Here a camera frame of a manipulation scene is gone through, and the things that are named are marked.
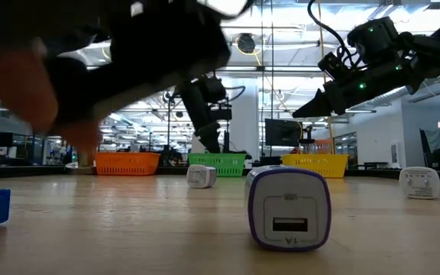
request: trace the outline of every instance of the green basket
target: green basket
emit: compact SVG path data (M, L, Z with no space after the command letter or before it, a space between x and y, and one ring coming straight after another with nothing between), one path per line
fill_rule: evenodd
M217 169L217 176L242 176L245 154L188 154L189 164Z

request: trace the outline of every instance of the usb port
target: usb port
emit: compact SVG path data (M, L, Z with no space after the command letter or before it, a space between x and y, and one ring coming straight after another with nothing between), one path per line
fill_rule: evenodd
M273 231L307 232L308 229L306 218L273 218Z

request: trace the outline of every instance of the yellow basket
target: yellow basket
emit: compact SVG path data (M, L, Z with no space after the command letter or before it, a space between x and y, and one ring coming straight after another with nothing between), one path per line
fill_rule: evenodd
M284 165L299 167L328 178L344 177L347 154L287 154L281 156Z

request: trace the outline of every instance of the wooden surface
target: wooden surface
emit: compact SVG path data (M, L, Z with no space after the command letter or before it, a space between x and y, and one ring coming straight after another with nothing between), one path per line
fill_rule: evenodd
M440 199L405 199L394 180L329 185L327 244L288 254L251 240L243 179L193 190L183 176L0 180L12 190L0 274L440 274Z

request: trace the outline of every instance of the purple trim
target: purple trim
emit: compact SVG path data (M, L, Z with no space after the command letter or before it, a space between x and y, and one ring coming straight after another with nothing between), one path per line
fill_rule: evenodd
M327 228L325 230L325 236L322 239L322 241L318 244L309 246L309 247L292 247L292 248L286 248L286 247L277 247L271 244L266 244L262 242L257 237L256 228L254 227L254 215L253 215L253 207L254 207L254 194L256 192L256 185L259 179L263 176L269 176L274 175L278 173L301 173L309 176L314 176L322 181L322 184L324 186L325 190L325 197L327 199L328 203L328 217L327 217ZM249 227L251 228L251 235L252 238L262 247L269 250L275 250L275 251L285 251L285 252L303 252L303 251L311 251L315 250L317 248L320 248L322 245L324 245L328 239L328 233L330 232L331 227L331 221L332 221L332 204L330 202L330 193L328 192L327 182L325 181L325 178L315 172L304 170L300 168L295 167L287 167L287 168L281 168L281 169L275 169L275 170L266 170L264 172L261 172L257 174L252 181L251 189L249 190L249 198L248 198L248 204L247 204L247 214L249 217Z

